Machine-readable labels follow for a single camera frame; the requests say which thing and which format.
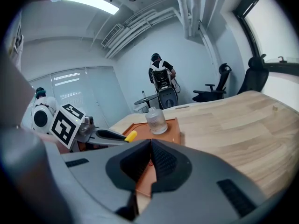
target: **ceiling vent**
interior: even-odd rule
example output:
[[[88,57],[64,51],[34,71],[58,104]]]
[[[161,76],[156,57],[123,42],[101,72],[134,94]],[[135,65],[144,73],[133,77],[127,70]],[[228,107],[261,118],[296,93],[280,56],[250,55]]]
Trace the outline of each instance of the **ceiling vent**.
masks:
[[[114,28],[108,33],[108,35],[105,37],[105,39],[102,41],[101,45],[103,48],[108,46],[114,39],[115,37],[122,32],[124,29],[124,26],[121,24],[116,24]]]

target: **person wearing black shirt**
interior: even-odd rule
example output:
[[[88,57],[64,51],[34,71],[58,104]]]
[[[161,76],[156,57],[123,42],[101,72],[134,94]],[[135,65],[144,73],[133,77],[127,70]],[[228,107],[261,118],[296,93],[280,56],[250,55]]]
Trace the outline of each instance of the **person wearing black shirt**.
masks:
[[[152,65],[154,65],[155,67],[159,68],[160,61],[162,61],[160,55],[158,53],[154,53],[151,56],[151,60],[153,62]],[[176,71],[174,70],[173,66],[170,65],[167,61],[163,62],[163,66],[165,68],[167,68],[171,72],[171,79],[173,79],[176,76]],[[153,79],[153,76],[151,74],[152,71],[153,71],[153,69],[149,68],[149,79],[150,79],[151,83],[154,83],[154,79]],[[159,100],[159,106],[160,106],[160,109],[163,109],[162,106],[161,106],[160,100]]]

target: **chair armrest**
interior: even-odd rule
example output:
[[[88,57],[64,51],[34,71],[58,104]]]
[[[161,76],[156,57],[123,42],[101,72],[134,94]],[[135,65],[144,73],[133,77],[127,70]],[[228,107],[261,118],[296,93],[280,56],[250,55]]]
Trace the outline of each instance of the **chair armrest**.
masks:
[[[205,91],[193,91],[193,93],[203,94],[203,93],[205,93]]]
[[[213,86],[215,86],[214,84],[205,84],[206,86],[210,86],[211,91],[213,90]]]
[[[226,91],[211,91],[211,93],[226,94]]]

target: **black window frame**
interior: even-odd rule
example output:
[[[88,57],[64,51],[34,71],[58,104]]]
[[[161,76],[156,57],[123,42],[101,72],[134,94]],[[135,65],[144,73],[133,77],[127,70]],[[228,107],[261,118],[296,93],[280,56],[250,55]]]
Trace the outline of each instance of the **black window frame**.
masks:
[[[257,4],[259,0],[241,0],[238,7],[233,11],[233,14],[239,21],[251,48],[253,56],[260,56],[258,46],[254,35],[245,20],[246,15],[252,10],[252,8]],[[285,73],[289,75],[299,76],[299,63],[288,63],[288,62],[278,62],[278,63],[265,63],[264,67],[270,72]]]

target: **yellow object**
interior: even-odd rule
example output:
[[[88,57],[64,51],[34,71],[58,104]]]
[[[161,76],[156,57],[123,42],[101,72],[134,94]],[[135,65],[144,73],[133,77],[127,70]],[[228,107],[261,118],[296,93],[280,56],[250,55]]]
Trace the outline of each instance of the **yellow object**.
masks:
[[[128,141],[129,143],[134,140],[137,136],[137,131],[133,130],[129,135],[125,138],[125,141]]]

